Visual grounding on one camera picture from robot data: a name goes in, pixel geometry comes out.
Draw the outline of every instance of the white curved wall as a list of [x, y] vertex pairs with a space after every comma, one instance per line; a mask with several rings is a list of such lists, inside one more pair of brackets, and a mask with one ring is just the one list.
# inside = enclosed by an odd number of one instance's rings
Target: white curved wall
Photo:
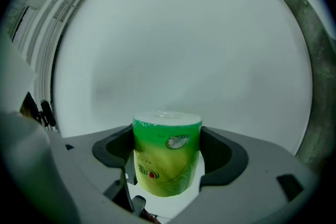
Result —
[[166, 107], [295, 153], [311, 73], [282, 0], [86, 0], [63, 39], [54, 93], [63, 136]]
[[53, 59], [62, 30], [81, 1], [12, 0], [7, 7], [4, 27], [11, 38], [16, 33], [15, 48], [38, 74], [29, 91], [40, 110], [41, 100], [51, 101]]

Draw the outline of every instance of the white background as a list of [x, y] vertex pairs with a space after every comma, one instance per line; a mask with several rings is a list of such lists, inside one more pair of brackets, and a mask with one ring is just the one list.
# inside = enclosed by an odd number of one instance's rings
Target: white background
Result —
[[64, 137], [167, 108], [295, 153], [311, 73], [281, 0], [86, 0], [63, 39], [54, 93]]

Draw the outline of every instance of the printed logo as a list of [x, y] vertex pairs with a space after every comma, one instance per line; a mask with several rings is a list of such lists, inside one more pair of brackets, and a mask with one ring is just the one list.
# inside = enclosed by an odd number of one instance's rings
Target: printed logo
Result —
[[167, 141], [167, 147], [173, 150], [183, 147], [189, 141], [190, 135], [171, 136]]
[[148, 175], [148, 177], [152, 180], [159, 178], [159, 173], [154, 172], [152, 169], [149, 169], [142, 165], [138, 165], [138, 168], [141, 174]]

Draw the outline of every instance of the green packaging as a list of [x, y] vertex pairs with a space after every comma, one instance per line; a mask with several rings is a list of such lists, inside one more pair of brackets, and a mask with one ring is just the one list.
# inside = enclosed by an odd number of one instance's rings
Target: green packaging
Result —
[[190, 187], [199, 157], [201, 117], [181, 112], [147, 112], [133, 117], [138, 184], [168, 197]]

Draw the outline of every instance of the translucent plastic film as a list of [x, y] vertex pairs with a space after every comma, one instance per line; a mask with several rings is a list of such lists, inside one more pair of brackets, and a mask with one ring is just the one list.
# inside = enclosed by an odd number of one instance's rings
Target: translucent plastic film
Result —
[[201, 117], [159, 111], [133, 117], [139, 185], [153, 195], [178, 195], [190, 187], [199, 157]]

